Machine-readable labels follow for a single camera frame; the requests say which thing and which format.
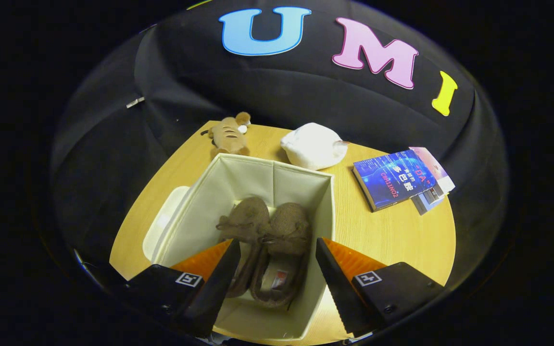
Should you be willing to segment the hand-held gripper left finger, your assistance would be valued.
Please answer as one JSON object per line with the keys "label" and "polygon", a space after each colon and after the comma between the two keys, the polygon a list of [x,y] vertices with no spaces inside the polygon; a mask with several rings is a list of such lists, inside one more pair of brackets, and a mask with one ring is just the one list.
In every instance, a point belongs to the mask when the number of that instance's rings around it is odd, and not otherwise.
{"label": "hand-held gripper left finger", "polygon": [[123,284],[123,297],[159,325],[205,339],[213,330],[239,259],[239,241],[227,239],[176,265],[150,265]]}

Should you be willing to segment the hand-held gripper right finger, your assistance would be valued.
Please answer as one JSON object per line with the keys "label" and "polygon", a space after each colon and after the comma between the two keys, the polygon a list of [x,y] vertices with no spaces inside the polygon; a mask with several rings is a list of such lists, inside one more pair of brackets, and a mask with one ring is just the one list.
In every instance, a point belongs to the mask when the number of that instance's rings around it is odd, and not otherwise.
{"label": "hand-held gripper right finger", "polygon": [[355,337],[398,324],[445,291],[404,261],[385,265],[332,239],[316,240],[315,258],[345,331]]}

